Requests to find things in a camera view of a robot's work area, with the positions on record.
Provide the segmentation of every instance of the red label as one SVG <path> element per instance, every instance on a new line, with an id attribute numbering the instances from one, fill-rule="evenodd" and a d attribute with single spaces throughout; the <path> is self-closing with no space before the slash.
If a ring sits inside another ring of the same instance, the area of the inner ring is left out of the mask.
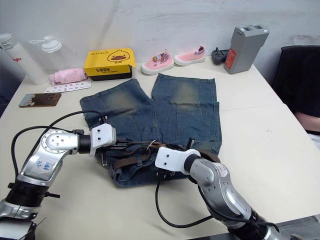
<path id="1" fill-rule="evenodd" d="M 230 48 L 228 52 L 228 56 L 226 57 L 226 60 L 224 63 L 228 69 L 231 69 L 232 64 L 234 63 L 234 60 L 236 58 L 236 55 L 237 55 L 236 52 Z"/>
<path id="2" fill-rule="evenodd" d="M 21 57 L 16 57 L 16 58 L 12 58 L 13 61 L 19 62 L 21 59 Z"/>

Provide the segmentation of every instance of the black cable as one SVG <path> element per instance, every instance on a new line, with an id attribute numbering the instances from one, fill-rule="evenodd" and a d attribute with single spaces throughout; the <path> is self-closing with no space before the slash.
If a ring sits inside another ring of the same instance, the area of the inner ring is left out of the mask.
<path id="1" fill-rule="evenodd" d="M 241 222 L 241 223 L 247 223 L 247 224 L 257 224 L 257 225 L 260 225 L 260 226 L 271 226 L 271 227 L 274 227 L 278 233 L 280 233 L 280 230 L 279 230 L 278 226 L 275 225 L 272 222 L 253 221 L 253 220 L 249 220 L 249 219 L 243 219 L 243 218 L 237 218 L 237 217 L 231 217 L 231 216 L 225 215 L 224 213 L 222 213 L 222 212 L 220 212 L 220 211 L 218 211 L 218 210 L 216 210 L 216 209 L 214 209 L 212 207 L 210 202 L 206 199 L 206 196 L 204 195 L 204 193 L 201 190 L 199 185 L 198 185 L 198 190 L 199 190 L 200 195 L 201 195 L 202 199 L 204 200 L 205 204 L 210 208 L 210 210 L 212 212 L 214 212 L 215 214 L 219 215 L 220 217 L 223 217 L 225 219 L 228 219 L 228 220 L 231 220 L 231 221 L 235 221 L 235 222 Z"/>
<path id="2" fill-rule="evenodd" d="M 75 111 L 75 112 L 72 112 L 72 113 L 69 113 L 67 115 L 64 115 L 60 118 L 58 118 L 57 120 L 53 121 L 44 131 L 43 133 L 41 134 L 41 136 L 38 138 L 38 140 L 35 142 L 33 148 L 31 149 L 28 157 L 25 159 L 23 165 L 26 164 L 27 160 L 32 156 L 32 154 L 34 154 L 38 144 L 40 143 L 40 140 L 41 138 L 43 137 L 43 135 L 55 124 L 57 124 L 58 122 L 62 121 L 63 119 L 66 119 L 68 117 L 71 117 L 71 116 L 74 116 L 74 115 L 77 115 L 77 114 L 84 114 L 84 113 L 96 113 L 96 114 L 99 114 L 101 118 L 104 118 L 105 116 L 99 112 L 99 111 L 95 111 L 95 110 L 85 110 L 85 111 Z"/>
<path id="3" fill-rule="evenodd" d="M 259 237 L 262 239 L 262 240 L 266 240 L 264 236 L 261 235 L 260 231 L 259 231 L 259 226 L 257 224 L 255 224 L 255 231 L 256 233 L 259 235 Z"/>
<path id="4" fill-rule="evenodd" d="M 18 169 L 18 164 L 17 164 L 17 160 L 16 160 L 16 154 L 15 154 L 15 145 L 16 145 L 16 141 L 18 139 L 18 137 L 27 132 L 27 131 L 30 131 L 30 130 L 33 130 L 33 129 L 46 129 L 48 128 L 48 126 L 31 126 L 31 127 L 27 127 L 21 131 L 19 131 L 12 139 L 12 142 L 11 142 L 11 158 L 12 158 L 12 163 L 13 163 L 13 167 L 14 167 L 14 173 L 15 173 L 15 176 L 17 177 L 18 174 L 19 174 L 19 169 Z M 65 129 L 62 129 L 62 128 L 58 128 L 58 127 L 51 127 L 51 129 L 56 129 L 56 130 L 63 130 L 63 131 L 66 131 L 68 133 L 72 133 L 72 131 L 69 131 L 69 130 L 65 130 Z"/>
<path id="5" fill-rule="evenodd" d="M 207 216 L 205 218 L 202 218 L 198 221 L 195 221 L 195 222 L 192 222 L 192 223 L 189 223 L 189 224 L 185 224 L 185 225 L 177 225 L 177 224 L 174 224 L 174 223 L 171 223 L 169 222 L 167 219 L 165 219 L 165 217 L 162 215 L 161 211 L 160 211 L 160 208 L 159 208 L 159 202 L 158 202 L 158 192 L 159 192 L 159 186 L 160 186 L 160 181 L 158 181 L 158 184 L 156 185 L 156 189 L 155 189 L 155 206 L 156 206 L 156 210 L 160 216 L 160 218 L 168 225 L 170 225 L 171 227 L 174 227 L 174 228 L 179 228 L 179 229 L 184 229 L 184 228 L 190 228 L 190 227 L 193 227 L 195 225 L 198 225 L 198 224 L 201 224 L 209 219 L 212 219 L 213 216 Z"/>

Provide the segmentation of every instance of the pink cloth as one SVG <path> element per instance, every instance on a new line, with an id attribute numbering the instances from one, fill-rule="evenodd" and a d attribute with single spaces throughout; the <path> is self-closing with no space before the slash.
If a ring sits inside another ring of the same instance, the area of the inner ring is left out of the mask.
<path id="1" fill-rule="evenodd" d="M 52 85 L 79 82 L 87 78 L 88 76 L 82 67 L 61 70 L 49 75 L 49 81 Z"/>

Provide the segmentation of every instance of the yellow box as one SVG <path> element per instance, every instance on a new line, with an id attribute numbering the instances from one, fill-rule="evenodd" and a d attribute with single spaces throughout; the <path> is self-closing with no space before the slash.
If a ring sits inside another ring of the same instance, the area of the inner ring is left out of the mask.
<path id="1" fill-rule="evenodd" d="M 94 81 L 131 78 L 136 67 L 130 48 L 89 51 L 84 63 L 85 73 Z"/>

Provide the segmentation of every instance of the duck cartoon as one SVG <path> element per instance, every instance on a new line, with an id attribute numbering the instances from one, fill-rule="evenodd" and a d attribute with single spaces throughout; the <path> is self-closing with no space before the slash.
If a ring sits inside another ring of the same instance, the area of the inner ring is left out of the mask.
<path id="1" fill-rule="evenodd" d="M 117 50 L 111 53 L 108 56 L 108 61 L 114 62 L 115 64 L 119 64 L 122 61 L 128 60 L 130 58 L 130 54 L 126 51 Z"/>

